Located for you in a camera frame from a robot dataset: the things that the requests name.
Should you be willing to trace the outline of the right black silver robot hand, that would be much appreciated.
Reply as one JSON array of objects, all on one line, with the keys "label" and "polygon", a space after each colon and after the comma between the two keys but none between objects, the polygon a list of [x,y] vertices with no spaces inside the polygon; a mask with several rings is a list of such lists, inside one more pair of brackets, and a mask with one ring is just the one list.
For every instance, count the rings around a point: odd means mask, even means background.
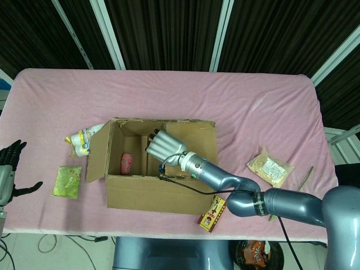
[{"label": "right black silver robot hand", "polygon": [[182,141],[164,130],[155,129],[150,139],[146,152],[162,162],[163,166],[177,167],[181,156],[187,152],[187,146]]}]

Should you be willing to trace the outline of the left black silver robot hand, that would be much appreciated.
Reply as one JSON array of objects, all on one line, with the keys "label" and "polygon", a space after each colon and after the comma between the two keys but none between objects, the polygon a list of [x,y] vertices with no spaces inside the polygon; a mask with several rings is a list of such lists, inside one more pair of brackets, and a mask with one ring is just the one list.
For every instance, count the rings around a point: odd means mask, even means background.
[{"label": "left black silver robot hand", "polygon": [[32,187],[16,188],[15,172],[26,144],[26,141],[19,139],[0,150],[0,208],[10,203],[14,197],[33,193],[43,185],[43,182],[39,181]]}]

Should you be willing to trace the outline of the brown cardboard box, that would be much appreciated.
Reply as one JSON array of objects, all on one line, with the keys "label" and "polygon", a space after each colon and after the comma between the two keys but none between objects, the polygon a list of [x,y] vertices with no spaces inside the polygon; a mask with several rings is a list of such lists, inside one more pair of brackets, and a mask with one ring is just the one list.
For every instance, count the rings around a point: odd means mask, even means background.
[{"label": "brown cardboard box", "polygon": [[[90,141],[87,182],[104,178],[108,208],[201,215],[212,203],[213,189],[180,167],[165,165],[165,181],[159,178],[161,162],[146,152],[150,134],[164,130],[213,164],[218,162],[215,124],[204,120],[126,119],[109,120]],[[133,163],[122,175],[122,154]]]}]

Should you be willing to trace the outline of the pink can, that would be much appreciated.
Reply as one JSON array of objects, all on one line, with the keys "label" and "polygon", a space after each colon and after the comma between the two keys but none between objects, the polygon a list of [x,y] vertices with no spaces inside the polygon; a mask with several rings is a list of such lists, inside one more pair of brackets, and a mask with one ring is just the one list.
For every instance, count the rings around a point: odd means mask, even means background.
[{"label": "pink can", "polygon": [[120,165],[120,172],[122,175],[129,175],[131,172],[133,159],[131,154],[124,153],[121,156],[121,165]]}]

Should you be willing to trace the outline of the pink tablecloth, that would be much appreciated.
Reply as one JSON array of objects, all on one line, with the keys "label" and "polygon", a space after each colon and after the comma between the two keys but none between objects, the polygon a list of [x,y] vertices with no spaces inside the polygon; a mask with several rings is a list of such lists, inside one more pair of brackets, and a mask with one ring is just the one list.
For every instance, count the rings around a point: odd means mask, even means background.
[{"label": "pink tablecloth", "polygon": [[304,75],[25,69],[15,78],[0,116],[0,149],[27,142],[17,188],[42,181],[6,206],[6,233],[146,236],[171,239],[283,239],[266,217],[225,211],[212,233],[195,215],[110,209],[104,180],[82,181],[77,199],[53,196],[58,168],[85,168],[65,137],[113,117],[203,119],[215,122],[219,165],[256,179],[246,163],[265,147],[294,165],[284,183],[317,197],[338,183],[312,81]]}]

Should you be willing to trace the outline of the green snack packet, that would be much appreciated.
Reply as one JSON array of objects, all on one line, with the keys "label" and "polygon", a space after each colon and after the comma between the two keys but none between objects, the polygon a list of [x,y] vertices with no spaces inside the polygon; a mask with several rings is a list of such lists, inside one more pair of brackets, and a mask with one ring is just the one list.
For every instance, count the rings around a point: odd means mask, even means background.
[{"label": "green snack packet", "polygon": [[81,166],[60,166],[58,168],[53,196],[76,199],[81,180]]}]

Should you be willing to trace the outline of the red yellow small carton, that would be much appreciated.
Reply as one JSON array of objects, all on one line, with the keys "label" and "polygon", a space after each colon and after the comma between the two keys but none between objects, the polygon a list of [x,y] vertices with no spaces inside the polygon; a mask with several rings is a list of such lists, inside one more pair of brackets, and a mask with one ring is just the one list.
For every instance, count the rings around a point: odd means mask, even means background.
[{"label": "red yellow small carton", "polygon": [[198,225],[208,232],[212,232],[226,208],[226,201],[214,195],[209,210],[202,214],[197,221]]}]

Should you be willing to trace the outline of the pack of white bag rolls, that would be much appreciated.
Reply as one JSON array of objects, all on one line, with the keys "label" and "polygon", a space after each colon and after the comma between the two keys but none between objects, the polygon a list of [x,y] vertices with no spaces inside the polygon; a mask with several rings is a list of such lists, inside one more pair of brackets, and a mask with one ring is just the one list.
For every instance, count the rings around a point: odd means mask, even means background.
[{"label": "pack of white bag rolls", "polygon": [[104,124],[98,124],[93,127],[82,129],[77,133],[65,138],[65,142],[71,146],[71,157],[88,156],[90,152],[90,141],[94,134],[96,134]]}]

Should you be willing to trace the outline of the clear bag of beige grains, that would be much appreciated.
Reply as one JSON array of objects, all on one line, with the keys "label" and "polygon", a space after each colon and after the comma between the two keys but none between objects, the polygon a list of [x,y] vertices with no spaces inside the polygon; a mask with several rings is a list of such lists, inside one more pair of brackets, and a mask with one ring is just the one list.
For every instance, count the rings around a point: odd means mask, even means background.
[{"label": "clear bag of beige grains", "polygon": [[247,168],[274,188],[281,188],[294,166],[281,161],[263,148],[259,155],[246,164]]}]

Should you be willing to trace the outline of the black bin with orange wrapper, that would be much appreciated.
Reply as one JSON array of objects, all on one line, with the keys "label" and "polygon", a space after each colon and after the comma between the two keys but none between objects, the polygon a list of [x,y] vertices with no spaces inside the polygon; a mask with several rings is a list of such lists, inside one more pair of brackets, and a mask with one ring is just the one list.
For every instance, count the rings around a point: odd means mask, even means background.
[{"label": "black bin with orange wrapper", "polygon": [[235,246],[234,256],[240,270],[284,269],[284,252],[277,242],[241,240]]}]

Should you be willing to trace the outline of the artificial orange tulip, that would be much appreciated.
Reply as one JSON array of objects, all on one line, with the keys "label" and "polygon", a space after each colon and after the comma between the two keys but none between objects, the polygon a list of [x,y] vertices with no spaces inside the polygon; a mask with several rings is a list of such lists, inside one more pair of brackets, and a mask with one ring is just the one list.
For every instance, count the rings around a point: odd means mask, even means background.
[{"label": "artificial orange tulip", "polygon": [[[301,184],[299,185],[299,187],[297,188],[297,191],[301,191],[302,188],[304,187],[304,185],[306,184],[307,180],[310,178],[310,176],[312,175],[314,166],[311,166],[310,170],[308,171],[307,175],[304,177],[304,179],[302,180]],[[274,215],[271,215],[269,218],[269,221],[273,221],[275,219]]]}]

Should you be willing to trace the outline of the white aluminium frame post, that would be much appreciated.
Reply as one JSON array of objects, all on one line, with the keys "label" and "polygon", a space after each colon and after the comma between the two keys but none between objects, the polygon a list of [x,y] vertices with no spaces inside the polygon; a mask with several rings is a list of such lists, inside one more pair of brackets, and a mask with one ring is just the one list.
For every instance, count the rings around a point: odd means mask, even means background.
[{"label": "white aluminium frame post", "polygon": [[75,32],[75,30],[74,30],[71,22],[69,21],[66,13],[65,13],[65,11],[64,11],[64,9],[62,8],[59,0],[51,0],[51,2],[52,2],[52,4],[53,4],[54,8],[56,9],[58,15],[60,16],[62,22],[64,23],[65,27],[67,28],[70,36],[72,37],[72,39],[73,39],[76,47],[78,48],[78,50],[79,50],[79,52],[80,52],[83,60],[84,60],[85,63],[87,64],[87,67],[88,67],[90,70],[93,70],[94,67],[93,67],[93,65],[92,65],[92,63],[91,63],[91,61],[90,61],[87,53],[85,52],[85,50],[84,50],[84,48],[83,48],[83,46],[82,46],[82,44],[81,44],[81,42],[80,42],[80,40],[79,40],[79,38],[78,38],[78,36],[77,36],[77,34],[76,34],[76,32]]},{"label": "white aluminium frame post", "polygon": [[105,0],[89,0],[116,70],[126,70]]},{"label": "white aluminium frame post", "polygon": [[314,86],[318,86],[359,44],[360,34],[348,37],[312,76]]},{"label": "white aluminium frame post", "polygon": [[233,5],[235,0],[223,0],[222,8],[219,15],[217,33],[215,36],[213,52],[211,54],[211,61],[209,66],[210,72],[217,72],[221,58],[224,39],[226,36],[228,23],[230,21]]}]

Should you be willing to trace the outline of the silver aluminium profile rail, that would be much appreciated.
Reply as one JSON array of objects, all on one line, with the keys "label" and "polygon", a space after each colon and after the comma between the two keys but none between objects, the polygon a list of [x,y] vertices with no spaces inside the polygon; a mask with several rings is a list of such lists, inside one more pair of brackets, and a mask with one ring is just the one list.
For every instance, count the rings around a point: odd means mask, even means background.
[{"label": "silver aluminium profile rail", "polygon": [[342,130],[336,128],[325,127],[325,133],[331,134],[333,137],[327,140],[328,144],[335,145],[343,140],[348,139],[352,135],[355,135],[360,132],[360,124],[354,126],[350,130]]}]

